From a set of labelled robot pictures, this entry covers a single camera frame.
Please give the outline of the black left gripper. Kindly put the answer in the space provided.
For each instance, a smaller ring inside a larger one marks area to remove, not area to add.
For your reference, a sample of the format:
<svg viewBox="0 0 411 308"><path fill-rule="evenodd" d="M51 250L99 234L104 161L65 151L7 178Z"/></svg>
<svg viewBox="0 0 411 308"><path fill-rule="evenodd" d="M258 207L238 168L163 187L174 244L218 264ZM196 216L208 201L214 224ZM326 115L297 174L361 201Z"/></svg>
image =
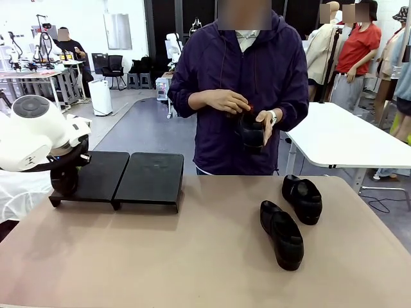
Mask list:
<svg viewBox="0 0 411 308"><path fill-rule="evenodd" d="M53 165L51 167L51 175L64 174L71 168L81 168L91 162L89 154L89 137L81 137L81 143L72 148L66 154L57 154L57 150L53 150L48 154L48 160Z"/></svg>

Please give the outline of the person's right hand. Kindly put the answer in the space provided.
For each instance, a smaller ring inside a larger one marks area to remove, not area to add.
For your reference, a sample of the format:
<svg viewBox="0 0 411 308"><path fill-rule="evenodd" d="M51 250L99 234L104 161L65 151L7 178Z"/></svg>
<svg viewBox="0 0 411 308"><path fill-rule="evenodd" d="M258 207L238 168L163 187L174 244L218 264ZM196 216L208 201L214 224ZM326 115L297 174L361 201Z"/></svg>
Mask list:
<svg viewBox="0 0 411 308"><path fill-rule="evenodd" d="M214 109L230 114L240 114L251 109L245 97L231 90L207 90L205 91L205 102Z"/></svg>

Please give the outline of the person's left hand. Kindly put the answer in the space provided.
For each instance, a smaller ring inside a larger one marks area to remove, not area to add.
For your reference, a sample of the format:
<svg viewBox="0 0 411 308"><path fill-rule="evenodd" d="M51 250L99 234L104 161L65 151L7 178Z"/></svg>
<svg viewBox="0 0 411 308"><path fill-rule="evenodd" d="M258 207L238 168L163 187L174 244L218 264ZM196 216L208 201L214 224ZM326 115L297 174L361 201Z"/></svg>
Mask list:
<svg viewBox="0 0 411 308"><path fill-rule="evenodd" d="M277 121L277 115L273 110L264 110L257 115L256 121L263 125L264 145L266 146L272 135L272 128Z"/></svg>

